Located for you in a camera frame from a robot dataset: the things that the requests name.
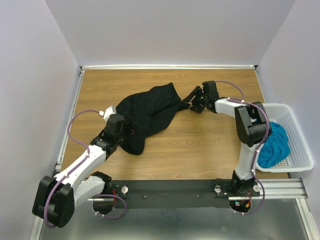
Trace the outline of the black t shirt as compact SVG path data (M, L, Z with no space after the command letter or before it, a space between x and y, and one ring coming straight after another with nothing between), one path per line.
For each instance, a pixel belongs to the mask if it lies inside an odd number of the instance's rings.
M146 138L165 130L177 112L189 107L171 82L127 96L116 106L116 113L131 117L138 129L127 131L121 148L132 155L142 154Z

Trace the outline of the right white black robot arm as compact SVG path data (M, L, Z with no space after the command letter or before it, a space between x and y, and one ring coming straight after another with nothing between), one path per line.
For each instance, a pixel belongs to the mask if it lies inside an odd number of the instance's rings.
M241 196L252 190L258 182L256 165L260 149L272 132L263 104L220 97L214 81L196 86L182 102L189 104L189 109L198 114L207 109L235 119L237 137L241 142L239 160L231 179L214 181L216 196Z

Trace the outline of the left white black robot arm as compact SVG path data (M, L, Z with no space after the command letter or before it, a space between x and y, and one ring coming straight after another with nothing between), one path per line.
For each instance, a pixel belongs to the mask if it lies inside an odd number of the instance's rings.
M109 198L113 204L119 200L127 207L113 190L111 177L92 170L104 163L138 128L128 113L117 114L112 107L99 111L98 115L106 121L106 126L85 145L84 153L65 170L55 176L46 175L39 182L32 213L50 229L63 228L75 209L90 198Z

